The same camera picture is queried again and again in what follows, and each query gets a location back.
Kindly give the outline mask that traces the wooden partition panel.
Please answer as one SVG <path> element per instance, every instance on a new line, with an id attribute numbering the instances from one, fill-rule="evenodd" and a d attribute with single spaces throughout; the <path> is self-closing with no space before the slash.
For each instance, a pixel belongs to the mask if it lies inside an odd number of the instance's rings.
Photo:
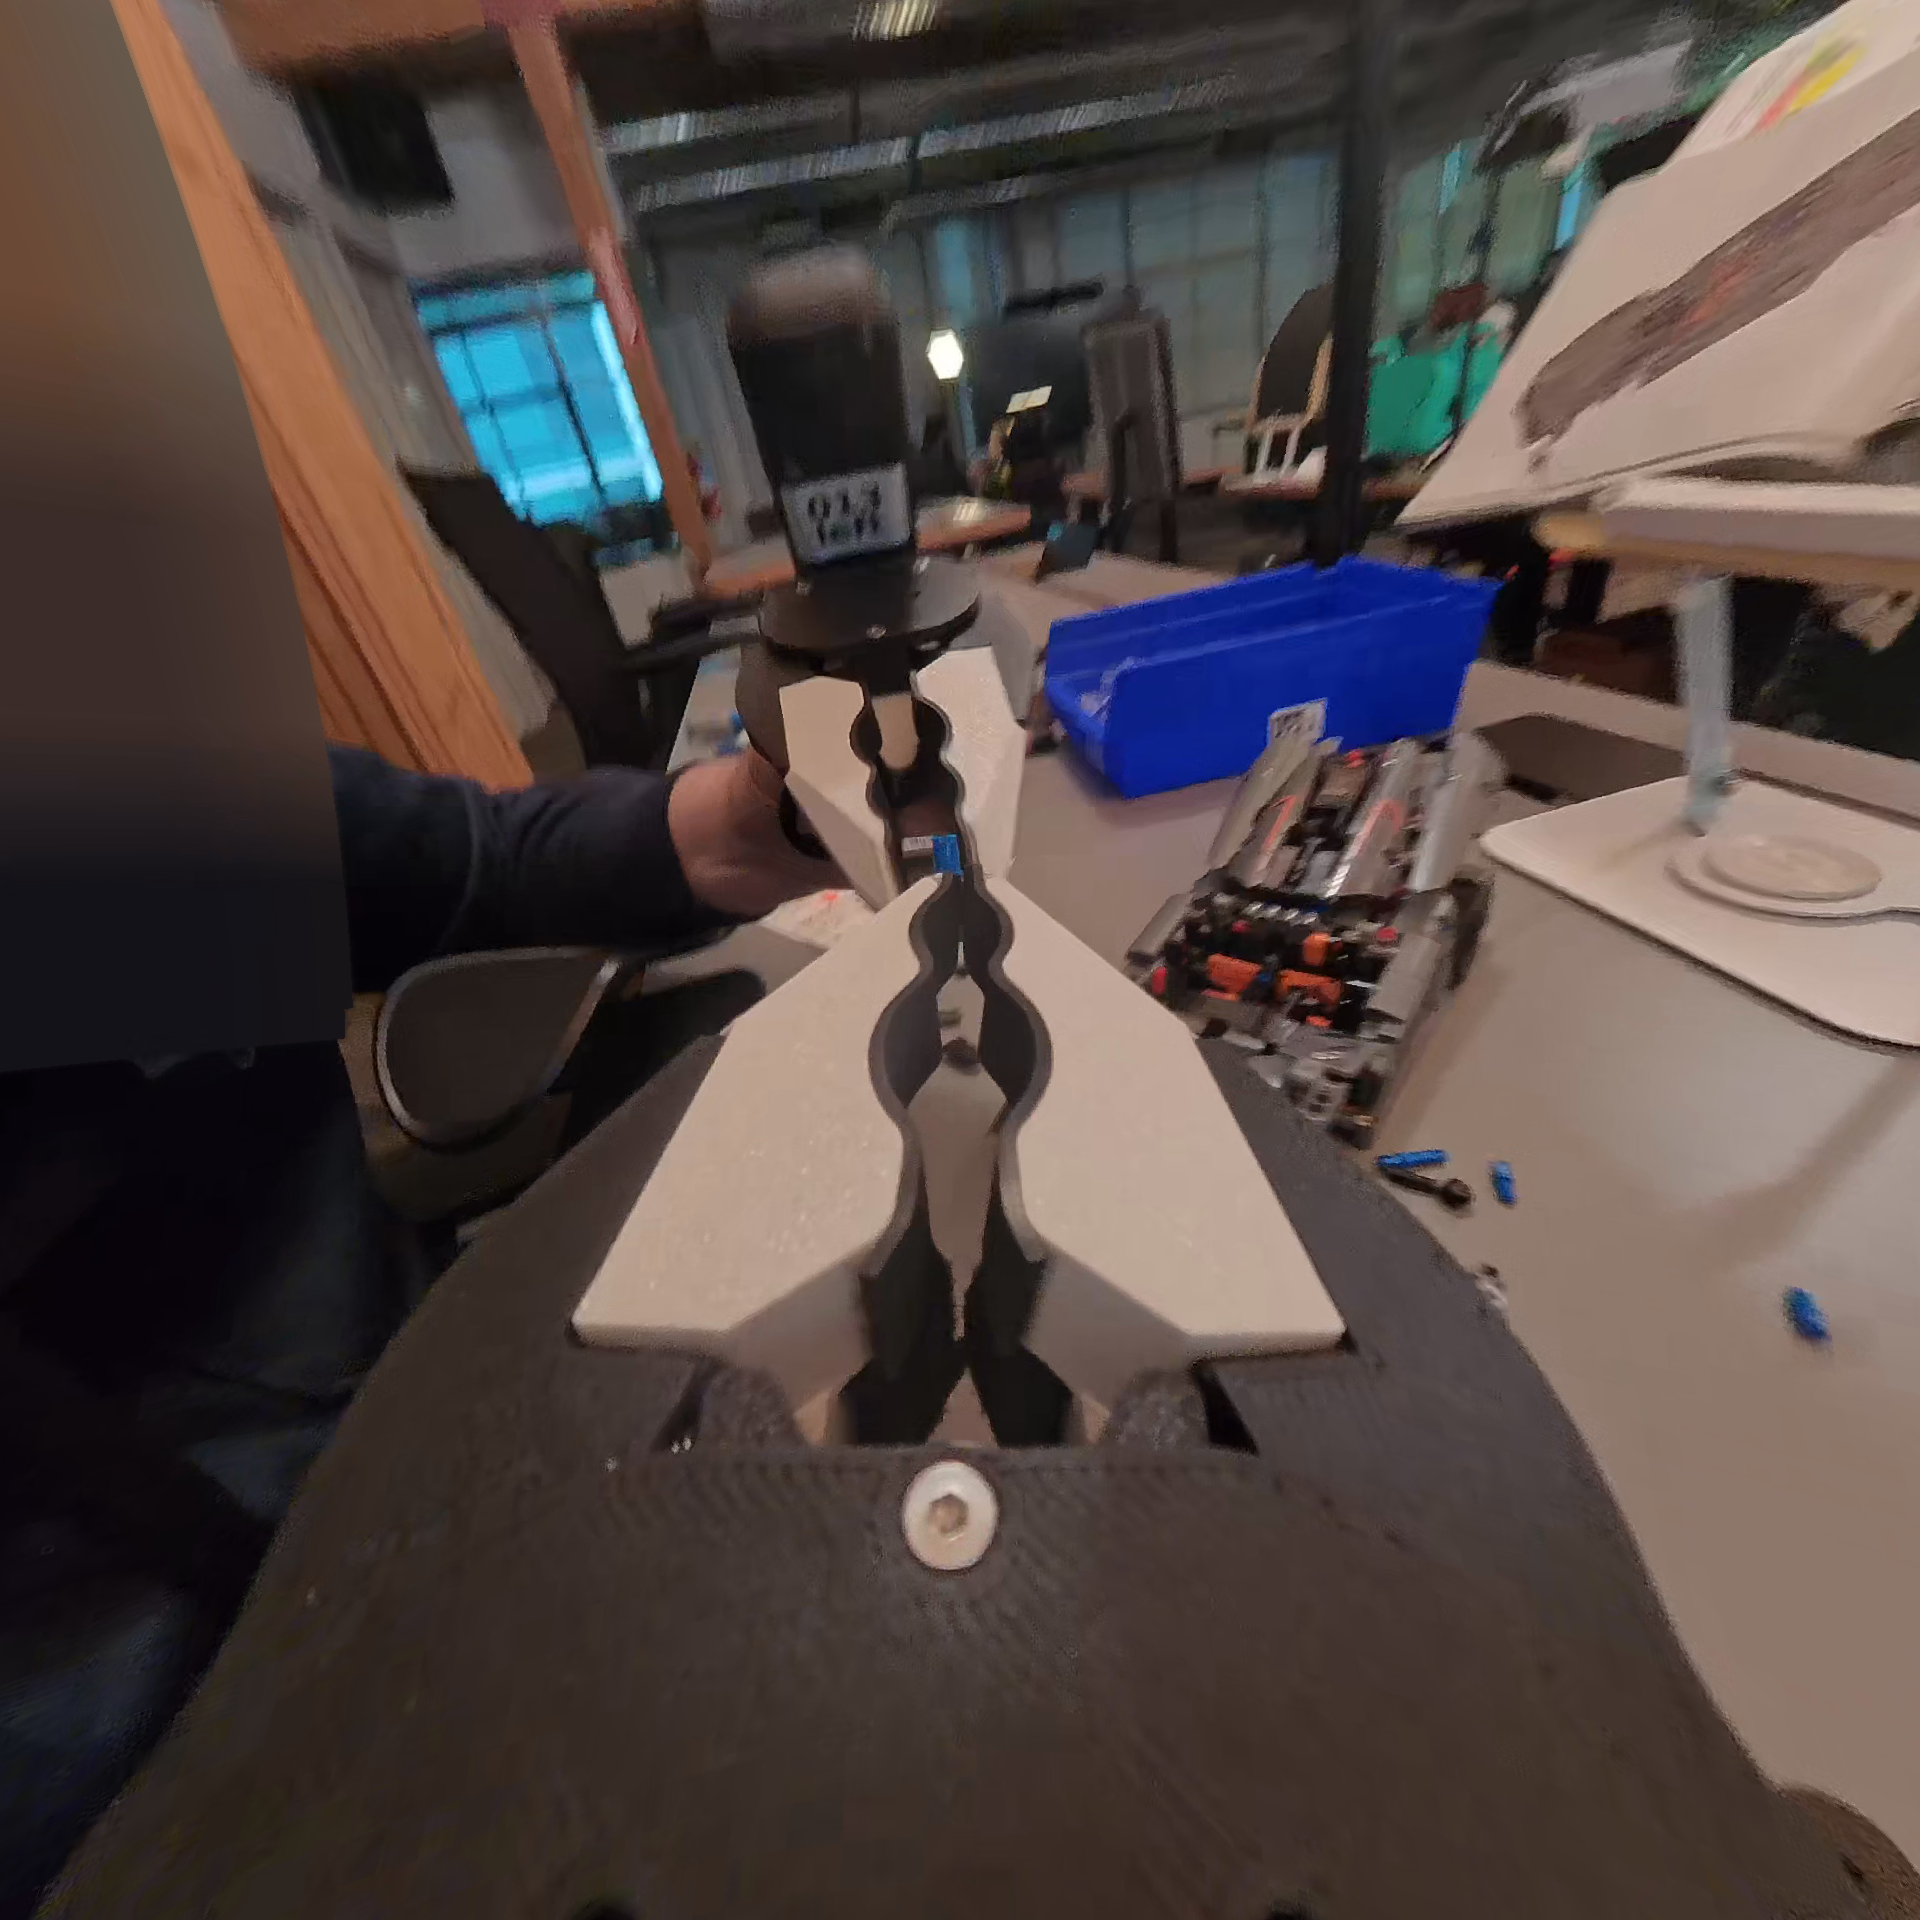
<path id="1" fill-rule="evenodd" d="M 218 308 L 329 741 L 490 788 L 529 780 L 440 566 L 376 458 L 256 189 L 156 3 L 114 3 Z"/>

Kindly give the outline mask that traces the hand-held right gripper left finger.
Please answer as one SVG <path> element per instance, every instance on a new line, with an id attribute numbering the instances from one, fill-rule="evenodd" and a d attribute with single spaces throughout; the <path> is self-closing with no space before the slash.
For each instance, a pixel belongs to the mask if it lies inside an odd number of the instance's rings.
<path id="1" fill-rule="evenodd" d="M 617 1353 L 847 1397 L 861 1442 L 922 1442 L 961 1374 L 910 1108 L 944 1060 L 961 882 L 936 874 L 732 1022 L 572 1315 Z"/>

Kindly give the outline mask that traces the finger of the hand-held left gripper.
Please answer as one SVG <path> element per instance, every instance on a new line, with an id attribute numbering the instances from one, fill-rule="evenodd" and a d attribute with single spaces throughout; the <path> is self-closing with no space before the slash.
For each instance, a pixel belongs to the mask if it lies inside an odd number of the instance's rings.
<path id="1" fill-rule="evenodd" d="M 898 796 L 900 878 L 932 874 L 927 838 L 957 833 L 967 874 L 1004 878 L 1016 847 L 1026 731 L 992 652 L 948 652 L 878 695 L 878 747 Z"/>
<path id="2" fill-rule="evenodd" d="M 870 731 L 873 706 L 853 682 L 794 682 L 782 689 L 784 788 L 802 822 L 870 910 L 885 910 L 900 878 L 898 796 Z"/>

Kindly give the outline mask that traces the black office chair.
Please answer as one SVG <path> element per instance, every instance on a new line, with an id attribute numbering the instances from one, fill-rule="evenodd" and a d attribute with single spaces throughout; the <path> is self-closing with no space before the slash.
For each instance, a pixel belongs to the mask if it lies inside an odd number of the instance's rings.
<path id="1" fill-rule="evenodd" d="M 662 773 L 696 666 L 728 647 L 728 621 L 757 610 L 759 596 L 695 591 L 626 642 L 592 564 L 565 558 L 553 535 L 519 518 L 490 475 L 398 470 L 433 537 L 550 682 L 585 764 Z"/>

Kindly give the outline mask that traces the white instruction booklet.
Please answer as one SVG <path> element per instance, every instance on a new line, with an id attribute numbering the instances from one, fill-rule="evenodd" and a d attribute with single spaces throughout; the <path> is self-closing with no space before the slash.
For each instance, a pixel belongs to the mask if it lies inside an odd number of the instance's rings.
<path id="1" fill-rule="evenodd" d="M 1401 525 L 1641 473 L 1889 473 L 1916 406 L 1918 4 L 1844 4 L 1598 204 Z"/>

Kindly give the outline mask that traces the grey lego car model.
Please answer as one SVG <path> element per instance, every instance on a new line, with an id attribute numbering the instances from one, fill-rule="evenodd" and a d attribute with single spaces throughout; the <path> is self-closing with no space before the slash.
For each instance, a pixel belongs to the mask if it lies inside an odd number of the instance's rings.
<path id="1" fill-rule="evenodd" d="M 1324 705 L 1271 721 L 1207 869 L 1125 969 L 1308 1123 L 1374 1149 L 1417 1037 L 1471 971 L 1505 764 L 1480 731 L 1350 750 L 1324 721 Z"/>

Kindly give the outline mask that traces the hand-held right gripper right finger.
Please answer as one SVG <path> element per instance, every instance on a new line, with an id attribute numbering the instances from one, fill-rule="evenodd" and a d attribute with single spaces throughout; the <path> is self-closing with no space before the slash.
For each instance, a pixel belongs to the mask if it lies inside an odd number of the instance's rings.
<path id="1" fill-rule="evenodd" d="M 964 1350 L 999 1442 L 1345 1325 L 1189 1028 L 1006 879 L 952 886 L 1000 1093 Z"/>

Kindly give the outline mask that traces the person's left forearm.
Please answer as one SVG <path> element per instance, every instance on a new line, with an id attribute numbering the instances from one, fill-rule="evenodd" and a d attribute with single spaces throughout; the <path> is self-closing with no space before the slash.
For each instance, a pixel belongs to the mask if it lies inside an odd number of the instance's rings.
<path id="1" fill-rule="evenodd" d="M 351 991 L 514 949 L 676 953 L 728 922 L 688 886 L 671 781 L 632 769 L 488 791 L 327 746 Z"/>

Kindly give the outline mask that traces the blue plastic bin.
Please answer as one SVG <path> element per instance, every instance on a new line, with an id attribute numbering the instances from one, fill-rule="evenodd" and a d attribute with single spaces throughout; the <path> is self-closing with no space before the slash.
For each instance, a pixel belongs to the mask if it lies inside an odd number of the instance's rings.
<path id="1" fill-rule="evenodd" d="M 1127 799 L 1246 774 L 1278 713 L 1345 750 L 1452 731 L 1498 586 L 1345 558 L 1054 621 L 1045 697 Z"/>

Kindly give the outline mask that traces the large window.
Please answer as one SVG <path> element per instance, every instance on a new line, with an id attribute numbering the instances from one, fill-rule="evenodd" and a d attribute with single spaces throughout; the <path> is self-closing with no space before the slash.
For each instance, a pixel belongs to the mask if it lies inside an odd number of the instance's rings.
<path id="1" fill-rule="evenodd" d="M 533 524 L 649 513 L 660 470 L 588 273 L 414 289 L 478 463 Z"/>

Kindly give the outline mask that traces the person's left hand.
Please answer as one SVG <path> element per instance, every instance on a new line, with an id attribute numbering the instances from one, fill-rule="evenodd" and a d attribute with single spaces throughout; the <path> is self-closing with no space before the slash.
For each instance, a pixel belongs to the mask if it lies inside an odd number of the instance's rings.
<path id="1" fill-rule="evenodd" d="M 850 889 L 782 773 L 754 747 L 676 770 L 664 819 L 688 889 L 727 923 Z"/>

